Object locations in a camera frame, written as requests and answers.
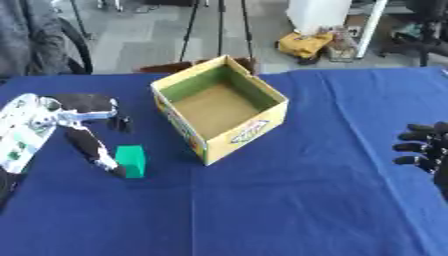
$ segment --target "green block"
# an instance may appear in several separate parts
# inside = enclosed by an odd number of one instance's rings
[[[115,160],[126,168],[126,178],[139,179],[145,176],[146,157],[142,146],[119,146]]]

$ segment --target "printed logo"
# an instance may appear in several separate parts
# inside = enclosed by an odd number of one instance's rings
[[[231,140],[232,144],[244,143],[252,140],[257,136],[261,130],[269,123],[267,120],[259,120],[250,124],[246,129],[244,129],[238,136]]]

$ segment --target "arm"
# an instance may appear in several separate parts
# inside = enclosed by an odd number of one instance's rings
[[[48,0],[21,0],[28,21],[33,56],[31,74],[67,71],[64,36],[59,19]]]

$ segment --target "gray floor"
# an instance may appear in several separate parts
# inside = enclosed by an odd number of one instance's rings
[[[95,73],[129,73],[145,65],[171,63],[179,58],[191,8],[162,6],[144,14],[136,14],[137,3],[125,1],[125,12],[117,13],[113,8],[98,10],[96,0],[77,0],[86,28],[93,33],[90,41]],[[273,44],[292,27],[285,15],[288,0],[247,0],[254,35],[255,54],[259,62],[258,71],[276,73],[300,69],[295,59],[276,51]],[[61,2],[62,16],[74,21],[68,1]],[[187,60],[212,58],[217,51],[217,1],[211,6],[201,6],[192,35]],[[242,13],[239,1],[227,0],[225,22],[225,53],[232,56],[247,56]],[[332,63],[327,59],[305,68],[366,68],[413,66],[416,59],[409,56],[391,55],[379,58],[375,46],[366,57],[354,63]],[[432,58],[435,64],[447,62],[444,58]]]

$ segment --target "open box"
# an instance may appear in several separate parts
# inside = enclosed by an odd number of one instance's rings
[[[288,99],[229,56],[152,83],[159,110],[210,165],[283,123]]]

